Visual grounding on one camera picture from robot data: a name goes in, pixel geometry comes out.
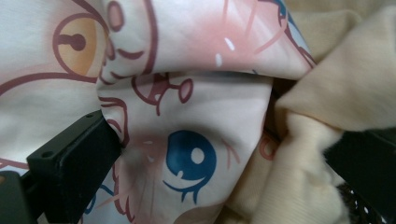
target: cartoon eye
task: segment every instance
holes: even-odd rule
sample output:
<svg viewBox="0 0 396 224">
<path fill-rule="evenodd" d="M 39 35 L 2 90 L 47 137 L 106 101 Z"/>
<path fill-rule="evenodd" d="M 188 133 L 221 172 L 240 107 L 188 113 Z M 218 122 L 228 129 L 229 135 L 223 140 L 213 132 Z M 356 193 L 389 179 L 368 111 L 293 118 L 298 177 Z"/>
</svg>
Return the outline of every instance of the cartoon eye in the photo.
<svg viewBox="0 0 396 224">
<path fill-rule="evenodd" d="M 186 194 L 192 192 L 193 200 L 197 203 L 198 191 L 215 173 L 216 163 L 215 149 L 204 136 L 191 131 L 172 133 L 168 137 L 166 165 L 175 178 L 172 183 L 163 183 L 181 192 L 182 202 Z"/>
<path fill-rule="evenodd" d="M 52 47 L 61 67 L 69 74 L 98 77 L 106 43 L 106 31 L 93 15 L 80 13 L 56 28 Z"/>
</svg>

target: crumpled cloth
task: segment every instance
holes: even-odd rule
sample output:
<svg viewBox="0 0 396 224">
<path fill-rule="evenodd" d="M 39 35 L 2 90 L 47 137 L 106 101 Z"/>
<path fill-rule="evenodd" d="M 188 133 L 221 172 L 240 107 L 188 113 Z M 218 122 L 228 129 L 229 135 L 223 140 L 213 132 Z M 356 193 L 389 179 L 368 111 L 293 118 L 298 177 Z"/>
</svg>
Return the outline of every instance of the crumpled cloth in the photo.
<svg viewBox="0 0 396 224">
<path fill-rule="evenodd" d="M 327 36 L 324 42 L 335 36 L 341 36 L 343 40 L 331 50 L 326 49 L 326 43 L 323 48 L 315 49 L 318 46 L 315 42 L 320 40 L 311 43 L 314 58 L 318 61 L 323 57 L 321 52 L 330 53 L 326 53 L 316 68 L 278 100 L 277 124 L 285 137 L 276 150 L 270 172 L 264 175 L 246 172 L 238 186 L 246 186 L 244 180 L 259 176 L 266 177 L 266 181 L 260 187 L 235 189 L 227 203 L 230 210 L 220 216 L 221 222 L 348 223 L 347 210 L 335 189 L 340 179 L 325 165 L 321 154 L 341 137 L 343 131 L 358 132 L 396 125 L 395 2 L 379 10 L 372 7 L 370 9 L 376 11 L 374 15 L 368 15 L 370 12 L 361 8 L 355 12 L 334 10 L 329 13 L 355 15 L 358 25 L 349 32 L 344 31 L 344 23 L 338 26 L 340 29 L 333 24 L 334 31 L 338 32 Z M 326 13 L 305 14 L 323 18 Z M 308 24 L 308 19 L 302 18 L 302 27 L 305 22 Z M 254 160 L 248 166 L 263 167 L 262 162 Z M 251 189 L 254 193 L 250 198 L 260 199 L 242 202 L 239 197 Z"/>
</svg>

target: cartoon face print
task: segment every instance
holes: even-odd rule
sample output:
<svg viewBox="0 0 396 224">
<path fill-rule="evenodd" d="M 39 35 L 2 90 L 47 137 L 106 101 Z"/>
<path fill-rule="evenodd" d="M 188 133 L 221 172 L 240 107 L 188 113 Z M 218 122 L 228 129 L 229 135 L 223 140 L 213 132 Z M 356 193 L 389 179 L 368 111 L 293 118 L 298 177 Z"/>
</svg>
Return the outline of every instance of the cartoon face print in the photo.
<svg viewBox="0 0 396 224">
<path fill-rule="evenodd" d="M 150 74 L 158 48 L 157 22 L 151 1 L 107 1 L 106 16 L 110 37 L 100 76 L 102 83 L 112 85 L 119 79 Z"/>
<path fill-rule="evenodd" d="M 193 200 L 197 203 L 198 191 L 215 173 L 216 162 L 215 149 L 202 135 L 191 131 L 172 133 L 168 138 L 166 165 L 176 180 L 163 183 L 181 192 L 182 202 L 187 193 L 192 192 Z"/>
<path fill-rule="evenodd" d="M 185 79 L 180 85 L 171 84 L 169 74 L 155 73 L 132 78 L 132 87 L 137 96 L 150 105 L 155 105 L 160 116 L 161 99 L 169 89 L 178 90 L 178 99 L 182 104 L 189 101 L 192 95 L 192 79 Z"/>
<path fill-rule="evenodd" d="M 0 21 L 0 166 L 27 169 L 30 153 L 98 109 L 107 28 L 84 0 L 5 0 Z"/>
</svg>

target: beige fabric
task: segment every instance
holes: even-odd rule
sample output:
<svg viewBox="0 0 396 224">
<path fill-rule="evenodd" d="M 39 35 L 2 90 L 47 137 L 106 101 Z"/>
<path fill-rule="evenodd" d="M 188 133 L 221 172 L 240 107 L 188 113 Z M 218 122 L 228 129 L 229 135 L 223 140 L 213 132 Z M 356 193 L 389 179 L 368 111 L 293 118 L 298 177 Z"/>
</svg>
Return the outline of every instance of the beige fabric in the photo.
<svg viewBox="0 0 396 224">
<path fill-rule="evenodd" d="M 286 0 L 313 58 L 320 62 L 385 0 Z"/>
<path fill-rule="evenodd" d="M 348 131 L 395 126 L 395 26 L 396 6 L 381 9 L 300 80 L 279 110 Z"/>
<path fill-rule="evenodd" d="M 319 65 L 277 104 L 289 135 L 276 159 L 253 155 L 216 223 L 348 223 L 321 152 L 342 130 L 396 125 L 396 7 L 384 2 L 286 1 Z"/>
</svg>

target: pink cheek print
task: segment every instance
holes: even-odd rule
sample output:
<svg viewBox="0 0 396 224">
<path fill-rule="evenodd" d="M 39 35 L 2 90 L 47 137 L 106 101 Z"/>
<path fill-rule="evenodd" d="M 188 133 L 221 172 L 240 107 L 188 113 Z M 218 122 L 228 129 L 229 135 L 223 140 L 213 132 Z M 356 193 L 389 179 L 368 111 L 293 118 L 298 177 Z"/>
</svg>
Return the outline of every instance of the pink cheek print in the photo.
<svg viewBox="0 0 396 224">
<path fill-rule="evenodd" d="M 102 204 L 114 202 L 131 223 L 149 223 L 156 206 L 156 189 L 161 185 L 165 142 L 157 136 L 133 137 L 113 167 L 114 197 Z"/>
<path fill-rule="evenodd" d="M 132 87 L 137 96 L 149 105 L 155 105 L 157 115 L 160 116 L 160 103 L 169 89 L 178 90 L 178 99 L 182 104 L 189 101 L 192 91 L 192 79 L 185 79 L 180 85 L 169 82 L 169 74 L 152 74 L 132 78 Z"/>
</svg>

